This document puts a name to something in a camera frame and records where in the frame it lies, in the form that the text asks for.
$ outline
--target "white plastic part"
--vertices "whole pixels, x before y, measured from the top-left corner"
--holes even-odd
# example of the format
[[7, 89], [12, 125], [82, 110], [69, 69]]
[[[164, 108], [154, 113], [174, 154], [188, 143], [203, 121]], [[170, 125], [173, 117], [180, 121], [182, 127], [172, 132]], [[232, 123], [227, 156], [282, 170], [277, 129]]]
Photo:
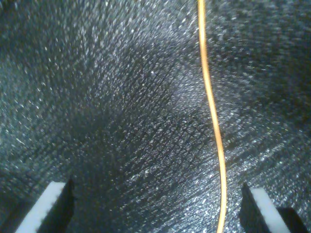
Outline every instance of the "white plastic part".
[[42, 220], [62, 193], [65, 183], [51, 182], [28, 212], [16, 233], [36, 233]]
[[271, 233], [291, 233], [263, 188], [250, 189]]

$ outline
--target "orange wire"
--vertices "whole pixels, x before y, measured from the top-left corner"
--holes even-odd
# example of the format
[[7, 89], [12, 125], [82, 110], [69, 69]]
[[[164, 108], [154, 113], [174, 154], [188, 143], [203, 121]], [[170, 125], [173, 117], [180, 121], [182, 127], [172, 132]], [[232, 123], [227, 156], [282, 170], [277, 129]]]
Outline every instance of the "orange wire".
[[218, 220], [217, 233], [222, 233], [225, 225], [225, 212], [226, 212], [226, 202], [227, 202], [227, 185], [226, 185], [226, 174], [225, 174], [225, 155], [222, 143], [222, 137], [220, 135], [220, 129], [217, 119], [217, 111], [213, 97], [212, 86], [210, 82], [208, 60], [207, 60], [207, 48], [206, 48], [206, 32], [205, 32], [205, 0], [198, 0], [198, 12], [199, 12], [199, 37], [200, 37], [200, 51], [201, 51], [201, 62], [202, 62], [202, 72], [205, 90], [207, 93], [208, 104], [210, 108], [210, 113], [212, 117], [216, 144], [218, 150], [218, 159], [220, 167], [220, 183], [221, 183], [221, 203], [220, 203], [220, 213]]

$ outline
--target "gray textured background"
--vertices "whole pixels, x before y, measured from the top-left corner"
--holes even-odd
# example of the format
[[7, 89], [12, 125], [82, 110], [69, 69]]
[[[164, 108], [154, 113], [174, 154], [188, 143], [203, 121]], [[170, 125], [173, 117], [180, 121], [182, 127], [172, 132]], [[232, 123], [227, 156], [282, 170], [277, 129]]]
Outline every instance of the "gray textured background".
[[[309, 1], [207, 0], [225, 232], [243, 182], [311, 230]], [[17, 1], [0, 17], [0, 221], [75, 181], [69, 233], [215, 232], [220, 179], [196, 1]]]

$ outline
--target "copper wire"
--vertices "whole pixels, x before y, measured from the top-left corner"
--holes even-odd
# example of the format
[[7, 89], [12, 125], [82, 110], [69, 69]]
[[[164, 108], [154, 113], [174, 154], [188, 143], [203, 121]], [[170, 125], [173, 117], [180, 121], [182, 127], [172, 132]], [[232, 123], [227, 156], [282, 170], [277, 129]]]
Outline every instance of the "copper wire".
[[201, 62], [202, 62], [202, 72], [203, 80], [205, 85], [205, 90], [207, 93], [207, 100], [210, 108], [210, 113], [212, 117], [219, 167], [220, 167], [220, 182], [221, 182], [221, 204], [220, 213], [218, 220], [217, 233], [222, 233], [225, 225], [225, 213], [226, 213], [226, 201], [227, 201], [227, 187], [226, 187], [226, 174], [225, 174], [225, 155], [222, 143], [222, 138], [220, 134], [217, 111], [214, 102], [212, 86], [209, 76], [208, 60], [207, 60], [207, 47], [206, 47], [206, 32], [205, 32], [205, 0], [198, 0], [198, 12], [199, 12], [199, 37], [200, 37], [200, 51], [201, 51]]

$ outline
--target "black plastic piece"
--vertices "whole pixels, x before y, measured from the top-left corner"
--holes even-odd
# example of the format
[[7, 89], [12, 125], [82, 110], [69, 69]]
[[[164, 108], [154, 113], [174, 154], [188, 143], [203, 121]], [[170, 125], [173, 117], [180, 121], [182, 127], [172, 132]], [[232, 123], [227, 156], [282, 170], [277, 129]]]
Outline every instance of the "black plastic piece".
[[[263, 216], [254, 200], [249, 186], [244, 183], [242, 187], [242, 203], [239, 214], [240, 223], [246, 233], [270, 233]], [[277, 208], [287, 228], [292, 233], [308, 233], [299, 215], [292, 208]]]

